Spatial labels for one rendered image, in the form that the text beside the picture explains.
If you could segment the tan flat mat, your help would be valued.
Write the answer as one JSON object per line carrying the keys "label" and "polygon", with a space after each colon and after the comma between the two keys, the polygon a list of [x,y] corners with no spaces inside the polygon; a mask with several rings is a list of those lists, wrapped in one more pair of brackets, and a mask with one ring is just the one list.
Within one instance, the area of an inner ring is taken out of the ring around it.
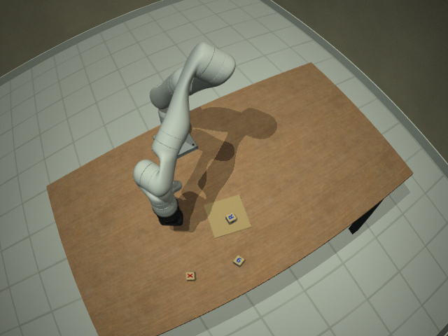
{"label": "tan flat mat", "polygon": [[[222,237],[240,230],[251,228],[249,218],[242,203],[240,195],[204,205],[214,238]],[[225,216],[231,212],[237,221],[229,225]]]}

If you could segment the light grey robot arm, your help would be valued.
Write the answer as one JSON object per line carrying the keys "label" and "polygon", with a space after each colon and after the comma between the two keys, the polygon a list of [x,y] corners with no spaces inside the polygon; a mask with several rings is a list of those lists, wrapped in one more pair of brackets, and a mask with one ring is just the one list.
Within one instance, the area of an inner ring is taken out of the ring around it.
{"label": "light grey robot arm", "polygon": [[150,91],[150,100],[158,108],[162,123],[152,145],[160,165],[141,160],[134,168],[133,177],[156,209],[166,209],[174,200],[171,187],[176,161],[190,129],[189,96],[222,85],[235,67],[235,59],[230,54],[201,42],[193,48],[184,66]]}

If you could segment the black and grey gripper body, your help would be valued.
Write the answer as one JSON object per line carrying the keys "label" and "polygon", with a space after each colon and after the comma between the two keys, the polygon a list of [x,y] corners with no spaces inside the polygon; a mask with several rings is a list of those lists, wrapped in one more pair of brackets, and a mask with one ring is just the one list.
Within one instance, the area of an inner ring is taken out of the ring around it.
{"label": "black and grey gripper body", "polygon": [[[178,192],[182,189],[182,183],[180,181],[173,181],[171,189],[173,193]],[[179,209],[179,203],[175,196],[171,205],[166,209],[156,209],[153,205],[151,206],[154,213],[159,218],[161,225],[181,226],[183,224],[183,213]]]}

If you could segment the tan block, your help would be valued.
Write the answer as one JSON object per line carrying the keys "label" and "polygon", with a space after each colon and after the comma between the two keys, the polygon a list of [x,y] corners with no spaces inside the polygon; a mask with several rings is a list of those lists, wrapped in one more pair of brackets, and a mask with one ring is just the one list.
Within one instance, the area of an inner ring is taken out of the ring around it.
{"label": "tan block", "polygon": [[186,280],[187,281],[195,281],[195,273],[194,272],[186,272]]}
{"label": "tan block", "polygon": [[233,263],[238,266],[241,267],[242,264],[244,263],[244,258],[242,258],[241,256],[237,255],[237,257],[233,260]]}
{"label": "tan block", "polygon": [[225,216],[225,219],[227,220],[227,222],[229,223],[229,225],[233,224],[234,222],[237,221],[236,216],[232,213],[229,213],[228,215]]}

